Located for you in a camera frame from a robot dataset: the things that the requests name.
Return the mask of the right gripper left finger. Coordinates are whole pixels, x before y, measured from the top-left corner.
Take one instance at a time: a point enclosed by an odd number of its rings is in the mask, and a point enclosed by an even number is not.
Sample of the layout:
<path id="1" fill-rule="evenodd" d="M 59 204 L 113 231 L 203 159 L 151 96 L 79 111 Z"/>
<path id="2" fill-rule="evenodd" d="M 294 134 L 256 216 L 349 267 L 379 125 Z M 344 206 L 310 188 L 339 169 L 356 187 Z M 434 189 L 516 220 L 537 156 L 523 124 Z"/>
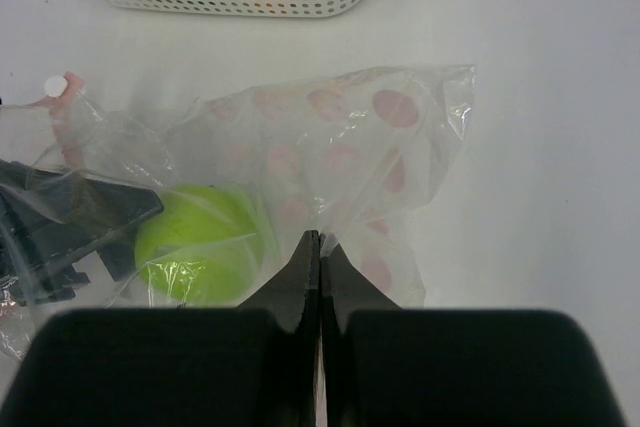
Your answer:
<path id="1" fill-rule="evenodd" d="M 312 426 L 319 247 L 232 308 L 84 309 L 51 318 L 12 384 L 16 426 Z"/>

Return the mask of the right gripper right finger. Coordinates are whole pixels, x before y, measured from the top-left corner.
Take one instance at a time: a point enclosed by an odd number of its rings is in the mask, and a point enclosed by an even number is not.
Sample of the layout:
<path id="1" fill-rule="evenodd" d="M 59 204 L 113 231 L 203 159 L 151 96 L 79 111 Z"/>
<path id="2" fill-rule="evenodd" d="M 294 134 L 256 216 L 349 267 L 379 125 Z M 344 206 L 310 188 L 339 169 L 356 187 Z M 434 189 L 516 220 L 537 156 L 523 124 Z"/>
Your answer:
<path id="1" fill-rule="evenodd" d="M 545 309 L 403 308 L 320 239 L 331 426 L 621 426 L 593 344 Z"/>

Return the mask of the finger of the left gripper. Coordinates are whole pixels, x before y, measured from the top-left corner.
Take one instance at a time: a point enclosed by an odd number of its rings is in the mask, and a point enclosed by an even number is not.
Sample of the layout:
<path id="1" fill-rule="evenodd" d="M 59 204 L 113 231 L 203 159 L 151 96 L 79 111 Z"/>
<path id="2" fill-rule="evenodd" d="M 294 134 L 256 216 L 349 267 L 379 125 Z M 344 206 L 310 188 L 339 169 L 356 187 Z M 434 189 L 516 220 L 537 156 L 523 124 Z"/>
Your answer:
<path id="1" fill-rule="evenodd" d="M 71 171 L 1 164 L 1 287 L 19 305 L 69 301 L 95 253 L 115 282 L 134 270 L 139 226 L 163 211 L 152 190 Z"/>

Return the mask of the clear zip top bag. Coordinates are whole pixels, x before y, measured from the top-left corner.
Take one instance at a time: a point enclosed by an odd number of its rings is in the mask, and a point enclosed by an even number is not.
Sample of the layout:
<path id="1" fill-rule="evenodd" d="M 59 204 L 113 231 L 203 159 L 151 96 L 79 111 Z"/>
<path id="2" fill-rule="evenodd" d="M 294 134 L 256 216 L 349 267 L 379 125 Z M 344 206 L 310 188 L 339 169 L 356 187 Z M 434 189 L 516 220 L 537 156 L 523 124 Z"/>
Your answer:
<path id="1" fill-rule="evenodd" d="M 1 351 L 25 355 L 55 314 L 104 307 L 229 307 L 283 267 L 307 231 L 333 236 L 355 268 L 403 306 L 426 288 L 407 240 L 406 216 L 431 202 L 454 162 L 475 100 L 471 65 L 377 67 L 253 87 L 170 111 L 109 110 L 73 74 L 45 96 L 1 109 L 1 164 L 71 171 L 163 191 L 181 184 L 247 193 L 269 226 L 254 285 L 236 301 L 150 301 L 134 270 L 115 282 L 95 253 L 75 267 L 90 278 L 74 299 L 19 305 L 1 287 Z"/>

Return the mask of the green fake apple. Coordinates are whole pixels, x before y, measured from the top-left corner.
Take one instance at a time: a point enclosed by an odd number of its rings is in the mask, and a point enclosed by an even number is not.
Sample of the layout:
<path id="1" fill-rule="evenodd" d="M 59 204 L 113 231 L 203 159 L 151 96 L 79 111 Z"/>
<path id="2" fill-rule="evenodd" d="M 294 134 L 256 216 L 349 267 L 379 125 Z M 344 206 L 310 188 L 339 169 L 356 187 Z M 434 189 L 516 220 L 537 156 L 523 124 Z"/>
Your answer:
<path id="1" fill-rule="evenodd" d="M 160 195 L 163 211 L 137 230 L 134 260 L 150 301 L 236 301 L 262 268 L 269 226 L 237 189 L 181 184 Z"/>

